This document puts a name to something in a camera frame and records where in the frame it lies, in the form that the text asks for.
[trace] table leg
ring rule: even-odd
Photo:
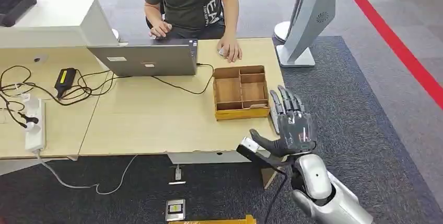
[[[275,172],[272,168],[262,169],[262,178],[263,178],[264,189],[267,189],[271,185],[276,174],[277,174],[277,172]]]

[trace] red stripe on floor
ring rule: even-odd
[[[423,67],[368,0],[355,0],[375,29],[433,100],[443,109],[443,88]]]

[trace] wooden table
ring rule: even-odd
[[[34,59],[37,57],[40,61],[35,62]],[[0,49],[0,72],[14,65],[29,68],[32,76],[28,82],[35,82],[53,95],[56,94],[55,81],[63,68],[79,69],[83,75],[103,71],[96,58],[86,48]],[[22,82],[27,75],[25,69],[14,68],[5,74],[2,85]],[[106,74],[89,76],[88,85],[97,87],[103,83],[105,77]],[[49,95],[38,89],[34,89],[31,93],[39,98],[49,98]],[[21,102],[20,98],[10,98],[10,100]],[[45,100],[46,149],[41,153],[43,157],[78,155],[97,101],[98,97],[90,97],[78,104],[64,107],[53,100]],[[0,108],[3,107],[5,103],[0,99]],[[12,103],[11,107],[20,108]],[[0,124],[0,158],[35,157],[34,154],[25,151],[24,129],[11,119],[7,111],[0,110],[0,123],[4,121],[4,116],[6,123]]]
[[[243,59],[228,63],[216,50],[217,40],[199,41],[198,62],[215,68],[264,65],[268,89],[283,78],[270,38],[241,39]],[[201,91],[211,68],[202,66],[194,77],[164,77],[167,82]],[[202,95],[193,95],[151,77],[120,79],[101,96],[80,156],[168,154],[173,163],[248,161],[236,152],[249,129],[276,139],[269,118],[216,121],[212,82]],[[265,183],[273,175],[264,173]]]
[[[216,51],[217,40],[199,41],[198,62],[215,68],[229,66],[265,66],[268,89],[283,84],[282,74],[270,38],[241,39],[243,59],[228,63]],[[40,62],[36,55],[48,56]],[[85,48],[0,49],[0,69],[24,65],[31,69],[31,82],[52,91],[60,69],[74,67],[83,74],[103,70]],[[211,76],[210,67],[202,66],[193,77],[163,77],[167,82],[201,91]],[[20,82],[25,74],[15,70],[4,84]],[[100,85],[105,75],[88,78],[91,87]],[[40,91],[38,96],[48,98]],[[276,139],[268,118],[216,121],[212,82],[202,95],[192,95],[165,85],[151,77],[116,80],[103,96],[91,97],[63,107],[48,100],[46,106],[46,149],[44,157],[168,154],[173,163],[224,163],[248,161],[236,152],[249,129]],[[33,157],[24,150],[24,133],[7,116],[0,124],[0,158]],[[273,171],[264,170],[269,184]]]

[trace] silver laptop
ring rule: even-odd
[[[197,40],[172,39],[152,45],[90,46],[91,51],[118,76],[195,75]]]

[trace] wooden tray with compartments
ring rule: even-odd
[[[269,98],[264,66],[240,66],[214,70],[217,120],[267,117]]]

